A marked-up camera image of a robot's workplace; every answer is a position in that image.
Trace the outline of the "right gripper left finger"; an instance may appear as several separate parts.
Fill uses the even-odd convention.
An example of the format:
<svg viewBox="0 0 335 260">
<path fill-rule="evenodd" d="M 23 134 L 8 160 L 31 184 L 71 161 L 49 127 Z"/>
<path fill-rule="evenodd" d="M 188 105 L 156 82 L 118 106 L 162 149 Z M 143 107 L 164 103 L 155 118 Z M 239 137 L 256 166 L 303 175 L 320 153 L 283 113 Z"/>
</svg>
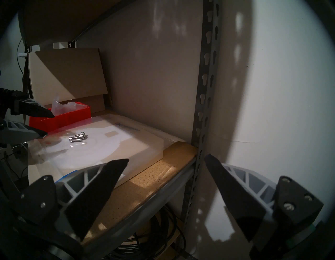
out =
<svg viewBox="0 0 335 260">
<path fill-rule="evenodd" d="M 45 229 L 84 239 L 111 196 L 129 159 L 112 160 L 68 174 L 44 175 L 16 195 L 16 212 Z"/>
</svg>

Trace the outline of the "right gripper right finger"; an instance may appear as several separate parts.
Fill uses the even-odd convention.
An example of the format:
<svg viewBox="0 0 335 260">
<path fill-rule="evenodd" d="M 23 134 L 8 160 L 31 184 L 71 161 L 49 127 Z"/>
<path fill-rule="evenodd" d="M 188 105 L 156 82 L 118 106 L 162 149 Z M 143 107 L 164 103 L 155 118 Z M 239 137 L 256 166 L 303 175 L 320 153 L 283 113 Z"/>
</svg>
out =
<svg viewBox="0 0 335 260">
<path fill-rule="evenodd" d="M 282 175 L 274 183 L 252 170 L 221 163 L 211 154 L 204 162 L 228 211 L 253 243 L 251 252 L 289 251 L 288 241 L 309 228 L 323 208 L 291 177 Z"/>
</svg>

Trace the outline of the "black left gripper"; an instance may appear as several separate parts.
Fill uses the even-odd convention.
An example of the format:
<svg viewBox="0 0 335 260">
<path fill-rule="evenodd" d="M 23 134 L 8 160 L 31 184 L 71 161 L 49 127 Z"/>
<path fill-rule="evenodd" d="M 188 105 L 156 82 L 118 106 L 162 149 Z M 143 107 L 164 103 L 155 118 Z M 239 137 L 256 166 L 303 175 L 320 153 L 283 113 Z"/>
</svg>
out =
<svg viewBox="0 0 335 260">
<path fill-rule="evenodd" d="M 0 144 L 20 144 L 34 139 L 42 139 L 47 132 L 30 127 L 20 122 L 4 121 L 7 110 L 11 115 L 54 118 L 51 110 L 45 108 L 33 99 L 28 99 L 29 94 L 17 90 L 0 88 Z"/>
</svg>

